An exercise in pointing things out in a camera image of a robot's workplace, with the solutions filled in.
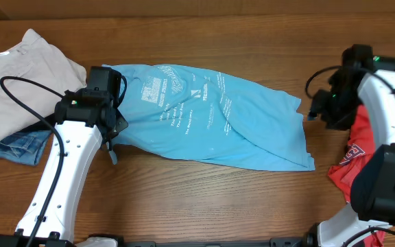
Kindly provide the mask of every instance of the red cloth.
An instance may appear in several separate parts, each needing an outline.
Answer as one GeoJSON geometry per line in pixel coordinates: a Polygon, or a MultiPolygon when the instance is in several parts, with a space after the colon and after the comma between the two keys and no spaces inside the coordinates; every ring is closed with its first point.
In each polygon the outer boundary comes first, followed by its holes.
{"type": "MultiPolygon", "coordinates": [[[[328,177],[344,192],[346,201],[350,202],[353,180],[376,152],[373,131],[365,106],[359,106],[357,109],[355,123],[351,127],[347,144],[347,154],[339,165],[330,167],[328,177]]],[[[384,237],[384,232],[377,232],[366,237],[363,242],[366,247],[382,247],[384,237]]]]}

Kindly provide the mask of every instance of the beige cloth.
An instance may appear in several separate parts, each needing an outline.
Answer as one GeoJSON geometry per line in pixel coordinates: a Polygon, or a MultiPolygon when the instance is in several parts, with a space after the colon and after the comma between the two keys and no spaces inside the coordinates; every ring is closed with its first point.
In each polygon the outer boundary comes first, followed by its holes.
{"type": "MultiPolygon", "coordinates": [[[[27,30],[22,42],[0,53],[0,79],[11,75],[41,83],[60,94],[86,86],[86,70],[69,60],[34,30],[27,30]]],[[[33,84],[6,80],[7,89],[27,106],[46,117],[60,98],[33,84]]],[[[32,114],[11,100],[0,86],[0,140],[38,122],[32,114]]]]}

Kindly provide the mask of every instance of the blue fabric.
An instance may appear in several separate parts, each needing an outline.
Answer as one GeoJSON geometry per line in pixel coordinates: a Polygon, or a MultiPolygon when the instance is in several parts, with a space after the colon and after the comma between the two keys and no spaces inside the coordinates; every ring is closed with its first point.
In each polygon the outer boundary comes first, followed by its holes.
{"type": "Polygon", "coordinates": [[[51,131],[17,132],[0,141],[0,158],[37,165],[51,131]]]}
{"type": "Polygon", "coordinates": [[[129,127],[114,144],[246,169],[315,169],[296,112],[300,99],[286,92],[208,69],[104,66],[128,81],[119,110],[129,127]]]}

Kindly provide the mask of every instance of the wooden table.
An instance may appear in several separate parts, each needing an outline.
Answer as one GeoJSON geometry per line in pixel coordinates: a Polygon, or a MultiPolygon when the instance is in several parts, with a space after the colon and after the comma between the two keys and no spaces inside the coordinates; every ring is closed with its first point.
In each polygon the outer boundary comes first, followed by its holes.
{"type": "MultiPolygon", "coordinates": [[[[310,101],[306,79],[340,63],[353,43],[395,56],[395,14],[299,14],[208,18],[1,21],[0,51],[33,28],[89,69],[101,64],[184,64],[222,71],[310,101]]],[[[311,86],[326,88],[329,75],[311,86]]],[[[344,206],[327,177],[343,156],[347,132],[304,123],[314,172],[255,172],[171,161],[137,148],[116,149],[119,164],[98,152],[88,173],[75,240],[90,233],[156,242],[269,239],[302,235],[344,206]]],[[[50,146],[38,167],[0,159],[0,233],[11,234],[36,191],[50,146]]],[[[395,237],[387,236],[387,246],[395,237]]]]}

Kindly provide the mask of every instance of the black cable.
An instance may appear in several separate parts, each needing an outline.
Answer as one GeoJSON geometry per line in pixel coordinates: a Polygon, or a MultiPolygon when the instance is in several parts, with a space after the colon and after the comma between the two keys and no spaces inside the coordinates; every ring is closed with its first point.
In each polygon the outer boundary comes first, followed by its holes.
{"type": "Polygon", "coordinates": [[[304,91],[306,92],[307,97],[309,97],[309,99],[313,99],[312,95],[310,95],[309,91],[307,90],[309,88],[310,83],[312,82],[312,80],[319,76],[320,74],[333,70],[333,69],[341,69],[342,66],[341,65],[335,65],[335,66],[331,66],[331,67],[327,67],[324,69],[321,69],[320,71],[316,71],[306,82],[306,88],[304,89],[304,91]]]}
{"type": "Polygon", "coordinates": [[[37,112],[35,112],[33,109],[31,109],[30,107],[28,107],[27,105],[25,105],[23,102],[21,102],[19,99],[17,99],[15,96],[13,96],[13,94],[11,94],[11,92],[9,92],[9,90],[7,90],[7,88],[4,85],[4,80],[20,80],[23,82],[28,82],[31,83],[33,85],[39,86],[42,89],[45,89],[49,92],[54,93],[57,96],[63,97],[63,95],[53,91],[52,89],[47,88],[46,86],[43,86],[37,82],[33,82],[31,80],[28,79],[24,79],[24,78],[18,78],[16,76],[4,76],[0,79],[0,85],[1,88],[3,89],[4,93],[7,94],[7,96],[10,99],[13,99],[14,102],[16,102],[19,106],[21,106],[22,108],[24,108],[26,111],[28,111],[29,113],[33,114],[35,117],[37,117],[41,122],[43,122],[56,136],[58,143],[59,143],[59,148],[60,148],[60,155],[59,155],[59,163],[58,163],[58,167],[56,170],[56,175],[54,175],[54,179],[53,182],[51,183],[51,186],[49,188],[47,197],[45,198],[44,201],[44,205],[42,206],[42,209],[40,210],[39,216],[36,219],[36,223],[34,225],[32,234],[30,235],[30,238],[28,239],[27,245],[26,247],[30,247],[32,245],[33,239],[36,236],[38,230],[39,230],[39,226],[40,223],[42,223],[42,220],[45,216],[45,212],[47,211],[47,207],[49,204],[49,201],[51,200],[51,197],[53,195],[54,189],[56,188],[56,185],[58,183],[59,180],[59,176],[60,176],[60,172],[62,171],[62,166],[63,166],[63,158],[64,158],[64,146],[63,146],[63,141],[62,141],[62,137],[60,136],[59,132],[50,124],[48,123],[47,120],[45,120],[42,116],[40,116],[37,112]]]}
{"type": "Polygon", "coordinates": [[[365,72],[365,73],[368,73],[368,74],[374,76],[376,79],[378,79],[378,80],[380,80],[382,83],[384,83],[384,85],[386,85],[386,87],[389,88],[389,89],[391,90],[391,94],[394,94],[394,96],[395,96],[395,88],[393,88],[393,87],[391,86],[391,84],[388,83],[385,79],[383,79],[381,76],[379,76],[379,75],[373,73],[371,70],[365,69],[365,68],[343,67],[343,66],[340,66],[340,65],[335,65],[335,66],[327,67],[327,68],[324,68],[324,69],[321,69],[321,70],[315,72],[315,73],[307,80],[307,82],[306,82],[306,88],[304,89],[304,91],[306,92],[307,97],[309,97],[309,99],[312,99],[312,98],[313,98],[313,97],[309,94],[309,92],[308,92],[307,89],[309,88],[309,85],[310,85],[311,81],[312,81],[315,77],[317,77],[319,74],[324,73],[324,72],[326,72],[326,71],[330,71],[330,70],[333,70],[333,69],[342,69],[342,68],[346,68],[346,69],[350,69],[350,70],[356,70],[356,71],[361,71],[361,72],[365,72]]]}
{"type": "Polygon", "coordinates": [[[342,247],[347,247],[349,244],[351,244],[353,241],[355,241],[356,239],[358,239],[362,235],[365,235],[366,233],[374,232],[374,231],[383,231],[383,232],[386,232],[386,233],[389,233],[389,234],[395,236],[395,231],[393,231],[393,230],[382,228],[382,227],[377,227],[377,226],[372,226],[372,227],[369,227],[369,228],[367,228],[367,229],[365,229],[363,231],[360,231],[360,232],[354,234],[351,238],[349,238],[347,241],[345,241],[342,244],[342,247]]]}

